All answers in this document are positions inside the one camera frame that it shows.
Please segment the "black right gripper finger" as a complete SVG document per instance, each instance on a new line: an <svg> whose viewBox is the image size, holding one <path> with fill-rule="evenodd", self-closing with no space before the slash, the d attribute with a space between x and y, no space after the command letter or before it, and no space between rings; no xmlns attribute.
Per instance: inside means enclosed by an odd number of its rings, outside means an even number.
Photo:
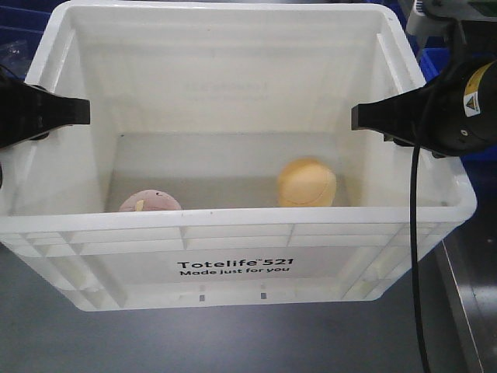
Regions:
<svg viewBox="0 0 497 373"><path fill-rule="evenodd" d="M409 134L419 122L415 95L405 93L374 103L360 103L351 109L351 130L382 134Z"/></svg>

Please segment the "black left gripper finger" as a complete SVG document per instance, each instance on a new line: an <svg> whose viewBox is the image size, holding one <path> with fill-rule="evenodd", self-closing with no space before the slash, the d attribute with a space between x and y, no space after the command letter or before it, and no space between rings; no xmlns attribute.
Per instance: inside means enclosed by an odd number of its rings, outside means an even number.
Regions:
<svg viewBox="0 0 497 373"><path fill-rule="evenodd" d="M36 102L36 116L42 128L90 125L90 101L40 91Z"/></svg>

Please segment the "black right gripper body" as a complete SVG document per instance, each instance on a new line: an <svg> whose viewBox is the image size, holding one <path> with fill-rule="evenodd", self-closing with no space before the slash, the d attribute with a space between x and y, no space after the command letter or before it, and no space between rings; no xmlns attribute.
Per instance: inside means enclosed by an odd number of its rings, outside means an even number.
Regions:
<svg viewBox="0 0 497 373"><path fill-rule="evenodd" d="M419 105L409 134L385 134L441 157L466 156L496 146L496 70L464 69L408 93Z"/></svg>

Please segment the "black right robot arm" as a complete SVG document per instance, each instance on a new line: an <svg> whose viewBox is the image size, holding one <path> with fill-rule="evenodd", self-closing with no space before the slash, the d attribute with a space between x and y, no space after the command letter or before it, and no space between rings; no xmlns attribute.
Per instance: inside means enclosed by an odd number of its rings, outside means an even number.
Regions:
<svg viewBox="0 0 497 373"><path fill-rule="evenodd" d="M351 110L351 129L439 157L459 157L496 145L496 61L454 64L412 91Z"/></svg>

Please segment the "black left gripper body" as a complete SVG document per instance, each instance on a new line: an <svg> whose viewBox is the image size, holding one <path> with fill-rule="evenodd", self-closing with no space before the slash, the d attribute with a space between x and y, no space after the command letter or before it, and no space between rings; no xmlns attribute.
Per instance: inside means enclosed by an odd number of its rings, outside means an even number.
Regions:
<svg viewBox="0 0 497 373"><path fill-rule="evenodd" d="M12 70L1 65L1 149L24 141L40 141L49 136L31 127L28 116L34 114L31 105L37 94L46 89L27 85Z"/></svg>

